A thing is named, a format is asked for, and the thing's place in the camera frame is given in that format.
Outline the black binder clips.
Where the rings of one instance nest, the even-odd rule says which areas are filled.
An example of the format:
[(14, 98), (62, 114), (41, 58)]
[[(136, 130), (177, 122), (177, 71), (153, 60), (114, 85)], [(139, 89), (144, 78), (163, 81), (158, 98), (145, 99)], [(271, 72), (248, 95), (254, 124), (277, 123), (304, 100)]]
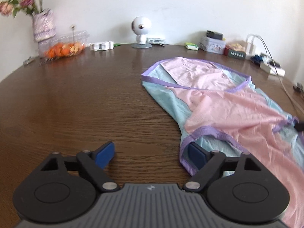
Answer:
[(301, 83), (296, 83), (296, 85), (293, 86), (293, 89), (297, 93), (300, 93), (300, 94), (304, 93), (303, 85)]

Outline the green white small box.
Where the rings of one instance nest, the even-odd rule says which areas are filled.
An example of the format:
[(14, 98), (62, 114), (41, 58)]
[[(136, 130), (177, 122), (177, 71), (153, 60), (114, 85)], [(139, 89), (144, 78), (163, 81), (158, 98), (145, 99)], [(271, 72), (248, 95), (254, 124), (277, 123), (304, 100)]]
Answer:
[(190, 42), (185, 42), (184, 46), (186, 49), (192, 50), (192, 51), (198, 51), (198, 49), (199, 49), (199, 47), (196, 44), (190, 43)]

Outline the white flat remote device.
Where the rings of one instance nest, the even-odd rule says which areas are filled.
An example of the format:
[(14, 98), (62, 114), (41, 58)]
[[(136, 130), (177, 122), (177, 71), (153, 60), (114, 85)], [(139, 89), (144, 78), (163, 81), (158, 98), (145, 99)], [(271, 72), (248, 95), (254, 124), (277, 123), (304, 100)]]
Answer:
[(165, 40), (160, 38), (147, 38), (147, 43), (152, 45), (164, 45)]

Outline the white illustrated tin box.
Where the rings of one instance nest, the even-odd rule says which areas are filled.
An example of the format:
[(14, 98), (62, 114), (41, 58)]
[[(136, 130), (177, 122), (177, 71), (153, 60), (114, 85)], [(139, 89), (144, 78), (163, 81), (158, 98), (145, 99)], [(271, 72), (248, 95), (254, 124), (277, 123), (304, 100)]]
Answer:
[(226, 41), (202, 36), (198, 46), (203, 51), (223, 55), (226, 48)]

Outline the clear box of oranges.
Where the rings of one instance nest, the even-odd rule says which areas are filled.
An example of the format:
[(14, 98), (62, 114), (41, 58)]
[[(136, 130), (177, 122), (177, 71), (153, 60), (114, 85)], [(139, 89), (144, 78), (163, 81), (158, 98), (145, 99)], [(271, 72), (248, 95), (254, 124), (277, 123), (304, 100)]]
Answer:
[(81, 53), (87, 47), (87, 31), (73, 31), (38, 43), (39, 56), (46, 61), (67, 58)]

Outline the dark green labelled box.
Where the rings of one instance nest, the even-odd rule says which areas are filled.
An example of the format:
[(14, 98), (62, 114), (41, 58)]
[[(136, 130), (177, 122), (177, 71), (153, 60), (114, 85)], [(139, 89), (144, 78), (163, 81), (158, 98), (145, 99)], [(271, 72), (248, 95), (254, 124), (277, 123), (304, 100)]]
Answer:
[(230, 49), (228, 47), (225, 47), (224, 50), (224, 55), (228, 56), (230, 58), (235, 58), (235, 59), (245, 59), (246, 58), (246, 53), (243, 51), (235, 51), (234, 49)]

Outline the white power strip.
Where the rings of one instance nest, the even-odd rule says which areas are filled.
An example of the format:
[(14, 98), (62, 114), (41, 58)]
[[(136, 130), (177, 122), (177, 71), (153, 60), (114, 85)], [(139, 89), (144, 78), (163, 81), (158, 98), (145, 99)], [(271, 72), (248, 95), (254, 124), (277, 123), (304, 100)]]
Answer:
[(267, 64), (262, 62), (260, 63), (260, 68), (270, 75), (285, 76), (285, 70), (283, 68), (272, 66), (270, 63)]

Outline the white clip gadget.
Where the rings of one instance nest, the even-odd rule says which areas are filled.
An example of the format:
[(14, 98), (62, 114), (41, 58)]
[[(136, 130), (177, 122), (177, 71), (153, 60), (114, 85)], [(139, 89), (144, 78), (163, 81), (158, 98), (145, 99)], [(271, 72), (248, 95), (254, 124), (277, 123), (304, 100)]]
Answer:
[(107, 51), (110, 49), (114, 49), (113, 41), (104, 41), (104, 42), (95, 42), (90, 44), (91, 51)]

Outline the snack packet on box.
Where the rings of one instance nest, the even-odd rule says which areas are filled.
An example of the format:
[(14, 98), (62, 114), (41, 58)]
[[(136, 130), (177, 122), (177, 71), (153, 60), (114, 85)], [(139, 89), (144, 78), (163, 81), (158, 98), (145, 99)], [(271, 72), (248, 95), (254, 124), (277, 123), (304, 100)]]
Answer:
[(238, 42), (231, 42), (226, 45), (228, 49), (232, 51), (241, 51), (241, 52), (246, 52), (246, 47), (244, 44), (238, 43)]

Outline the black power adapter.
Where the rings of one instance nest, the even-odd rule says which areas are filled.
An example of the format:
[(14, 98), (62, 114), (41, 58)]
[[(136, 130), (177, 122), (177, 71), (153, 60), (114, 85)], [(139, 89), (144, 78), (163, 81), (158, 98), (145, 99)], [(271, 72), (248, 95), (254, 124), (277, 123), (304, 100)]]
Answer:
[(215, 31), (207, 30), (206, 36), (216, 40), (223, 40), (223, 34)]

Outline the white wall charger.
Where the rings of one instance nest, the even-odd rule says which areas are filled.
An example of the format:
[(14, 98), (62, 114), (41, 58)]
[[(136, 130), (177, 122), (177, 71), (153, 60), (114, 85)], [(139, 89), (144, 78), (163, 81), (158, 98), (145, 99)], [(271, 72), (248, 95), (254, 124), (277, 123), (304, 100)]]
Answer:
[(246, 60), (250, 60), (251, 57), (255, 56), (256, 46), (253, 43), (253, 39), (246, 40)]

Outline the pink blue mesh vest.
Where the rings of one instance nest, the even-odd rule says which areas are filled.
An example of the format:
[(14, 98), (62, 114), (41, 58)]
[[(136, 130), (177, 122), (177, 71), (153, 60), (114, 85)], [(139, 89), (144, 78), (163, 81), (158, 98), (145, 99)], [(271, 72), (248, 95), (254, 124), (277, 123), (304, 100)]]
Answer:
[(179, 159), (189, 174), (198, 167), (186, 151), (191, 142), (237, 157), (253, 154), (289, 191), (283, 221), (303, 227), (303, 133), (251, 77), (218, 63), (176, 57), (155, 63), (142, 85), (178, 123)]

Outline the lavender textured vase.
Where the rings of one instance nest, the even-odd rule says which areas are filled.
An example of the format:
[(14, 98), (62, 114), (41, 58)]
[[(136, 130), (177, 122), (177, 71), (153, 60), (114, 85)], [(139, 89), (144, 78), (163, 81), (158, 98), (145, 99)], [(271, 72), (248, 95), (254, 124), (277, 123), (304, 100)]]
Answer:
[(44, 9), (32, 19), (33, 39), (39, 43), (56, 35), (54, 13), (51, 9)]

